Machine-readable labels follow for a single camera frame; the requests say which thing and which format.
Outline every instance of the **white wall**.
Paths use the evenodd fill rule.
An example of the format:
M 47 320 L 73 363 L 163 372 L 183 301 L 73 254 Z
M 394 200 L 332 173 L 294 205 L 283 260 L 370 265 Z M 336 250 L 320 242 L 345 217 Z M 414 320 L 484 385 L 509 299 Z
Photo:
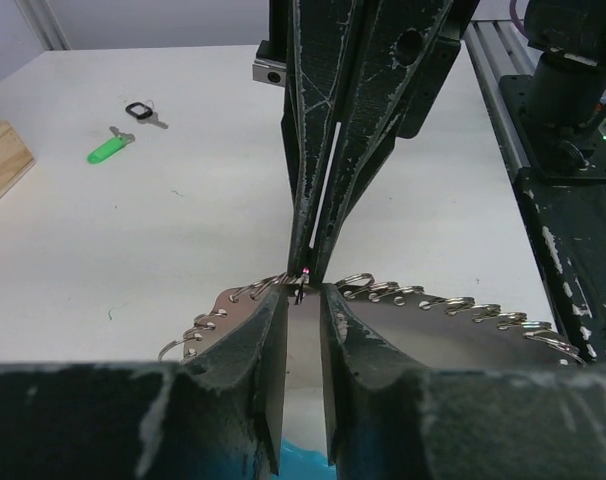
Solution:
M 23 1 L 47 4 L 71 49 L 258 45 L 268 35 L 269 0 Z M 508 5 L 481 0 L 477 18 L 508 19 Z
M 0 81 L 42 51 L 16 4 L 12 0 L 0 0 Z

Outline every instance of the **cable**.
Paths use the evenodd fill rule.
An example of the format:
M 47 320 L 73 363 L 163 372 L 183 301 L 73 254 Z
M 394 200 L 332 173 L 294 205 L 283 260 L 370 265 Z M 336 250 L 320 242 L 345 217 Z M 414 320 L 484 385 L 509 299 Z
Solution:
M 510 0 L 510 19 L 512 19 L 512 23 L 516 27 L 516 29 L 521 33 L 521 35 L 525 36 L 525 26 L 521 19 L 519 18 L 519 14 L 516 13 L 516 2 L 518 0 Z
M 579 132 L 579 138 L 584 139 L 589 137 L 606 119 L 606 103 L 603 105 L 599 113 L 590 120 L 585 128 Z

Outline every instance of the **green key tag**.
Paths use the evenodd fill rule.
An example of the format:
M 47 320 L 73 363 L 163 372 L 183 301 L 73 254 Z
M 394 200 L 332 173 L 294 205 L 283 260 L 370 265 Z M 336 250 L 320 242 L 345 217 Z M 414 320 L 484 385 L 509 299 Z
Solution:
M 110 138 L 107 142 L 90 153 L 87 156 L 87 161 L 92 164 L 101 163 L 103 160 L 107 160 L 121 150 L 125 145 L 127 145 L 127 143 L 121 137 Z
M 88 163 L 101 163 L 135 140 L 134 135 L 121 133 L 116 127 L 110 127 L 110 131 L 114 134 L 114 138 L 110 138 L 107 142 L 90 153 L 87 156 Z

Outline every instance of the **black key ring tag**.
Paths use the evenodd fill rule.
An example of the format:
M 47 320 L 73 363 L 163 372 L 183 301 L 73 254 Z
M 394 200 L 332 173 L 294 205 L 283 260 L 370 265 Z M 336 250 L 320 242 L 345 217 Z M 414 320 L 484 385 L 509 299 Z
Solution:
M 136 113 L 134 111 L 135 109 L 143 109 L 143 112 Z M 125 107 L 125 111 L 137 120 L 145 120 L 146 118 L 150 118 L 152 115 L 154 115 L 154 111 L 141 102 L 130 103 L 127 107 Z

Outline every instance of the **silver key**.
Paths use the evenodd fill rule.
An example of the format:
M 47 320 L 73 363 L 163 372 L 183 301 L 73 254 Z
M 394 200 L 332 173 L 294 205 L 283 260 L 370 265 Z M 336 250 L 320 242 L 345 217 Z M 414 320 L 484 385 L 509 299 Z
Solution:
M 137 120 L 141 125 L 149 123 L 151 125 L 155 125 L 163 130 L 167 130 L 169 125 L 165 122 L 161 122 L 159 120 L 159 114 L 154 112 L 150 117 L 144 118 L 143 120 Z

